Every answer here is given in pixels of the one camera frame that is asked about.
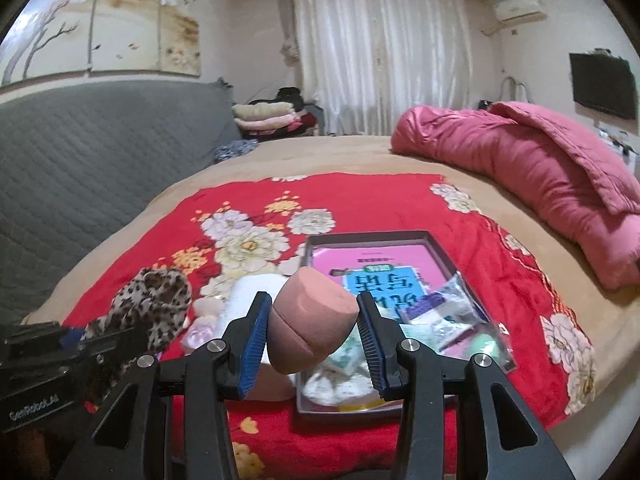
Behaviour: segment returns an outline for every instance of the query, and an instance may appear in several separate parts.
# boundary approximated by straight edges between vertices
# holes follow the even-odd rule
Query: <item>pink comforter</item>
[[[605,288],[640,284],[640,184],[586,127],[523,103],[489,112],[418,106],[391,145],[502,184],[580,244]]]

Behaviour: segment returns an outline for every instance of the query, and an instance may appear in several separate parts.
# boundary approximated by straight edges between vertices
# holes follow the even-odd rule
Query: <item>leopard print cloth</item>
[[[85,327],[82,339],[130,328],[142,320],[152,323],[147,350],[161,352],[182,330],[190,303],[191,285],[180,270],[147,267],[120,289],[106,316]]]

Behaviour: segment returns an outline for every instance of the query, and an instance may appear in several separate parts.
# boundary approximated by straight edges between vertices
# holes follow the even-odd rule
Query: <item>wall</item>
[[[469,19],[473,70],[469,106],[476,108],[480,99],[494,101],[498,98],[502,51],[500,37],[489,38],[481,32],[495,26],[493,7],[478,0],[465,1]]]
[[[640,82],[640,58],[631,42],[602,0],[542,0],[548,18],[500,32],[506,74],[527,85],[536,104],[593,125],[599,116],[574,104],[569,64],[570,52],[609,48],[614,56],[628,60]],[[631,121],[610,120],[637,132]]]
[[[231,78],[234,99],[247,103],[273,98],[279,88],[296,85],[296,66],[280,53],[284,33],[278,0],[233,0]]]
[[[19,82],[0,89],[0,103],[25,94],[49,88],[105,81],[114,79],[171,79],[189,80],[203,83],[212,82],[219,77],[230,79],[230,58],[232,52],[232,3],[233,0],[196,0],[193,13],[200,25],[200,62],[202,76],[173,76],[154,73],[121,73],[100,75],[77,74],[76,76],[57,75],[41,79]]]

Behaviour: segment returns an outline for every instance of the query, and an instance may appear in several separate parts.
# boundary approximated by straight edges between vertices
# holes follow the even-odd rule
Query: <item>stack of clothes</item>
[[[316,118],[305,109],[300,90],[281,88],[275,99],[256,100],[232,107],[242,136],[271,140],[304,134],[316,126]]]

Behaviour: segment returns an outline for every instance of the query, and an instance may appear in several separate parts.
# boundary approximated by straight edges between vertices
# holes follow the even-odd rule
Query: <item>gray sofa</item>
[[[0,323],[19,322],[88,252],[239,139],[230,86],[79,84],[0,105]]]

